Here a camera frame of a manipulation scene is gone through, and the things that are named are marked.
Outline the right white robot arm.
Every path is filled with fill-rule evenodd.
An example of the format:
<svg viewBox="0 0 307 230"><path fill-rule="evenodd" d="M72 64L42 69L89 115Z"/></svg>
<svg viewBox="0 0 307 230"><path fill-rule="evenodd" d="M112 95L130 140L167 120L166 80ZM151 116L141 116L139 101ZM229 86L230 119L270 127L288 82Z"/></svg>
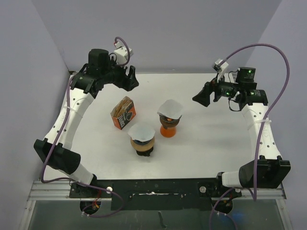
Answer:
<svg viewBox="0 0 307 230"><path fill-rule="evenodd" d="M290 162L282 158L274 141L271 121L266 115L269 110L267 95L256 88L255 73L255 68L240 67L235 80L225 81L224 76L216 76L192 98L207 107L211 94L214 102L225 97L238 104L238 111L247 124L254 159L238 171L222 173L222 179L213 184L219 196L226 195L231 187L275 189L291 169Z"/></svg>

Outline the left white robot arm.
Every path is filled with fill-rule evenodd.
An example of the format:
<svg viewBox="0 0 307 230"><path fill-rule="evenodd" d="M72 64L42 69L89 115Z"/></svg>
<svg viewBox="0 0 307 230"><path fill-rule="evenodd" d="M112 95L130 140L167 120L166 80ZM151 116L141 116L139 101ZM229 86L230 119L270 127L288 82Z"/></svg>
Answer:
<svg viewBox="0 0 307 230"><path fill-rule="evenodd" d="M127 68L133 51L122 46L114 50L111 57L104 49L92 49L88 62L73 75L66 87L63 107L56 122L42 140L37 139L34 149L43 169L40 180L43 183L47 166L65 174L64 180L82 183L81 192L87 197L97 193L98 185L93 182L94 174L81 164L80 154L71 150L77 128L88 107L107 84L129 92L139 85L135 67Z"/></svg>

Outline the white paper coffee filter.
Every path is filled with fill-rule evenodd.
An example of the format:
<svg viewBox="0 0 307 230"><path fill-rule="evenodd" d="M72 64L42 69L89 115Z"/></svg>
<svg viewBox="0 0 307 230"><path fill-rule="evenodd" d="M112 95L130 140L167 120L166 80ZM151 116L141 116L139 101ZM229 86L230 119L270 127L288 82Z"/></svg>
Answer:
<svg viewBox="0 0 307 230"><path fill-rule="evenodd" d="M153 139L155 130L147 123L138 122L129 129L128 135L132 140L146 142Z"/></svg>

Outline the grey glass dripper cone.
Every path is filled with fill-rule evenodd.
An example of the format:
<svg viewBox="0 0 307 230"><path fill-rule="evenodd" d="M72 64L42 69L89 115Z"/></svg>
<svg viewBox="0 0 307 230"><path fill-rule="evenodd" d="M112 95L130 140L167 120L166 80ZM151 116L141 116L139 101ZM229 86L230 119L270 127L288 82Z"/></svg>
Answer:
<svg viewBox="0 0 307 230"><path fill-rule="evenodd" d="M159 115L160 116L160 119L161 120L163 120L163 121L165 121L165 122L168 122L168 123L172 123L172 122L176 122L176 121L178 121L178 120L180 120L180 118L178 118L178 119L174 119L174 118L170 118L170 117L167 117L167 116L165 116L165 115Z"/></svg>

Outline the dark wooden ring holder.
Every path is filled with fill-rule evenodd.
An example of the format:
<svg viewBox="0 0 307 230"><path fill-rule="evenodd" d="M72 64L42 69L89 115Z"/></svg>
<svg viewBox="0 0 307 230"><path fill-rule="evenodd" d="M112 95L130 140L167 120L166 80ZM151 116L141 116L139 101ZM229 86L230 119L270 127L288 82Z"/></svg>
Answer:
<svg viewBox="0 0 307 230"><path fill-rule="evenodd" d="M162 124L162 126L165 128L165 129L169 129L169 128L174 128L174 127L176 127L178 124L179 124L179 122L180 122L180 120L179 119L173 119L173 120L171 120L171 121L169 121L168 119L166 119L166 120L160 120L161 121L161 124Z"/></svg>

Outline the blue glass dripper cone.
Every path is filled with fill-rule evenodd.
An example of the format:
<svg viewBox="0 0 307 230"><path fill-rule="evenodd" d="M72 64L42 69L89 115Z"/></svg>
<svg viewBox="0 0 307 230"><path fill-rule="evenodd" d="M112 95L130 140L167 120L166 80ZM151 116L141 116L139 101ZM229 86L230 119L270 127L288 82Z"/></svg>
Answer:
<svg viewBox="0 0 307 230"><path fill-rule="evenodd" d="M140 140L133 140L133 142L137 145L140 145L140 146L143 146L143 145L146 145L146 144L149 144L150 143L150 140L148 141L140 141Z"/></svg>

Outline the orange coffee filter box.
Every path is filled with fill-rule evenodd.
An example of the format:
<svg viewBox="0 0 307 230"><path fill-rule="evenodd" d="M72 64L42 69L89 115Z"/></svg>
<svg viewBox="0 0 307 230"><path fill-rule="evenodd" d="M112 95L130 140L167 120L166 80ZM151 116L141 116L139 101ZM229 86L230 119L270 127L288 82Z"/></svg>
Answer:
<svg viewBox="0 0 307 230"><path fill-rule="evenodd" d="M122 130L135 116L136 110L131 98L125 96L110 113L113 124Z"/></svg>

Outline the orange glass carafe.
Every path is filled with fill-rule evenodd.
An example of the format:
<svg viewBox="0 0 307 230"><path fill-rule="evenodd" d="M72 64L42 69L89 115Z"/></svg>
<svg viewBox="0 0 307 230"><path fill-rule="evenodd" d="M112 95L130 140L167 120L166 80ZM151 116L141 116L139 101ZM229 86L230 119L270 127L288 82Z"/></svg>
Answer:
<svg viewBox="0 0 307 230"><path fill-rule="evenodd" d="M176 132L177 132L176 127L164 127L164 126L160 127L160 133L165 138L173 137L176 134Z"/></svg>

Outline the light wooden ring holder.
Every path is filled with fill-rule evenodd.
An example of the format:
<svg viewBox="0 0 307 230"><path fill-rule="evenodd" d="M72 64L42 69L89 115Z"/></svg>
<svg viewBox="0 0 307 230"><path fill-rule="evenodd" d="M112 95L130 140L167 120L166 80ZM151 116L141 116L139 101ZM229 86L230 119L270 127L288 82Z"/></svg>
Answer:
<svg viewBox="0 0 307 230"><path fill-rule="evenodd" d="M133 142L133 139L130 139L130 143L131 143L131 146L132 146L136 151L146 151L146 150L151 149L151 148L154 146L155 137L153 137L153 138L150 140L150 143L149 143L149 144L146 144L146 145L143 145L143 146L140 146L140 145L135 144L135 143Z"/></svg>

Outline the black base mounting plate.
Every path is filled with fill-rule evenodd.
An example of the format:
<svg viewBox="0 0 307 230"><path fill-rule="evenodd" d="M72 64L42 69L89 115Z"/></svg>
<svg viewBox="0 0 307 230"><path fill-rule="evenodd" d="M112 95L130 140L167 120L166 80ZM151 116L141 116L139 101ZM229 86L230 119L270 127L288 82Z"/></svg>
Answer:
<svg viewBox="0 0 307 230"><path fill-rule="evenodd" d="M96 180L89 188L73 183L70 198L106 199L111 210L211 210L213 201L241 197L241 192L227 192L217 178Z"/></svg>

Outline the dark green glass dripper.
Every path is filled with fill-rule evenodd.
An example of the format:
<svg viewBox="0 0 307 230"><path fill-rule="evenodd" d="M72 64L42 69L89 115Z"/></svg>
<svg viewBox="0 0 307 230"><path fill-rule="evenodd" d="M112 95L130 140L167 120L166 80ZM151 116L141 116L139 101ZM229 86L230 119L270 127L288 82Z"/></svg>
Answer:
<svg viewBox="0 0 307 230"><path fill-rule="evenodd" d="M152 151L153 151L154 148L151 148L149 150L146 150L146 151L136 151L137 155L139 156L144 156L144 157L150 157Z"/></svg>

